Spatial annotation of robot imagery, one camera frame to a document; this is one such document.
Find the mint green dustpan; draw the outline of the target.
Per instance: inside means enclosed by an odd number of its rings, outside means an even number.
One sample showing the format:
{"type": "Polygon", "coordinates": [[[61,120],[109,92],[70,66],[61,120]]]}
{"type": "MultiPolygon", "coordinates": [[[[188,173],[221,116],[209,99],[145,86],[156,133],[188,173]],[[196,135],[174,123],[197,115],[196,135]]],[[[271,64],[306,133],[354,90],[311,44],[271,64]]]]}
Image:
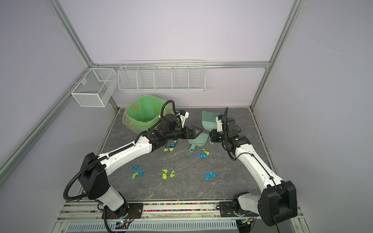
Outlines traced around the mint green dustpan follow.
{"type": "Polygon", "coordinates": [[[190,144],[189,152],[194,152],[196,147],[204,146],[208,141],[209,135],[206,133],[201,133],[196,139],[188,139],[190,144]]]}

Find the mint green hand brush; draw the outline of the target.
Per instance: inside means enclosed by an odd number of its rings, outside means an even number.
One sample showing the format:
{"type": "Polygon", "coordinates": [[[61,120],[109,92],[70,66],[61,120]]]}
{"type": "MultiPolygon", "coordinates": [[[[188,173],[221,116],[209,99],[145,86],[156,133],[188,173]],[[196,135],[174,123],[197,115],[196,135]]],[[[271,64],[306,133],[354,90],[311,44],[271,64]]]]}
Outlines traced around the mint green hand brush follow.
{"type": "Polygon", "coordinates": [[[202,112],[202,126],[205,130],[211,132],[212,130],[217,130],[218,132],[222,132],[222,124],[221,122],[217,122],[217,118],[220,116],[219,113],[214,112],[202,112]]]}

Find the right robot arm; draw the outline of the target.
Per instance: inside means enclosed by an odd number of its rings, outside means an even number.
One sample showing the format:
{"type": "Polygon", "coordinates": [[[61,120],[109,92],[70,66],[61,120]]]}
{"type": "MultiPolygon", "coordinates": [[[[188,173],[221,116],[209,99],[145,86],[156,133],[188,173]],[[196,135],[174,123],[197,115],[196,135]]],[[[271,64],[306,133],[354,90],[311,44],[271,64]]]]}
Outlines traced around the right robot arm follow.
{"type": "Polygon", "coordinates": [[[257,154],[246,136],[242,136],[228,109],[216,117],[217,128],[210,131],[212,142],[222,144],[233,161],[241,161],[256,181],[261,194],[242,192],[232,199],[233,211],[242,216],[257,214],[267,226],[274,226],[298,215],[296,187],[284,181],[257,154]]]}

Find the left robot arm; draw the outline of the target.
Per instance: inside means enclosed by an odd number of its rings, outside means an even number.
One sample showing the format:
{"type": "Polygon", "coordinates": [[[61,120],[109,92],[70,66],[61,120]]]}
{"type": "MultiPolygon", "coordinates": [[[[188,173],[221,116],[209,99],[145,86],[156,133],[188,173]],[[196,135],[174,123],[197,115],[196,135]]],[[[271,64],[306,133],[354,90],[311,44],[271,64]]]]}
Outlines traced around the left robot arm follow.
{"type": "Polygon", "coordinates": [[[115,190],[108,181],[108,176],[128,162],[149,154],[168,144],[170,140],[196,139],[203,129],[197,126],[186,126],[188,112],[172,109],[171,114],[165,114],[166,101],[157,116],[157,122],[140,132],[134,141],[107,153],[85,156],[80,171],[68,182],[63,192],[67,202],[81,198],[95,200],[109,209],[117,218],[125,217],[130,211],[128,202],[122,194],[115,190]]]}

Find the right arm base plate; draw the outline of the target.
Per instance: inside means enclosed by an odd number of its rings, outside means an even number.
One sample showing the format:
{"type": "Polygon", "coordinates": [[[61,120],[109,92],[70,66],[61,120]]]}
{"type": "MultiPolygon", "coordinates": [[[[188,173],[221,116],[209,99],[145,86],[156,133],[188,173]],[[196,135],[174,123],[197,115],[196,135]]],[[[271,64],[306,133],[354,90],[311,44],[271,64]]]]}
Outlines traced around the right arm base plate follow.
{"type": "Polygon", "coordinates": [[[251,211],[235,209],[232,201],[219,202],[216,209],[220,212],[221,217],[258,217],[259,215],[251,211]]]}

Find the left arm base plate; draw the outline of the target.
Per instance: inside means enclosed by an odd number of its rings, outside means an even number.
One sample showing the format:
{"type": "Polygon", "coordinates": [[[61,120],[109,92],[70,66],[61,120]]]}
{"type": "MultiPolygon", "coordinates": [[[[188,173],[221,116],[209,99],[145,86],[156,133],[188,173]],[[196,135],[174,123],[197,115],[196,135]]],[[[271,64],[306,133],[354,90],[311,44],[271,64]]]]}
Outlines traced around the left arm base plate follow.
{"type": "Polygon", "coordinates": [[[104,214],[107,219],[138,219],[143,213],[143,203],[127,203],[117,211],[104,207],[104,214]]]}

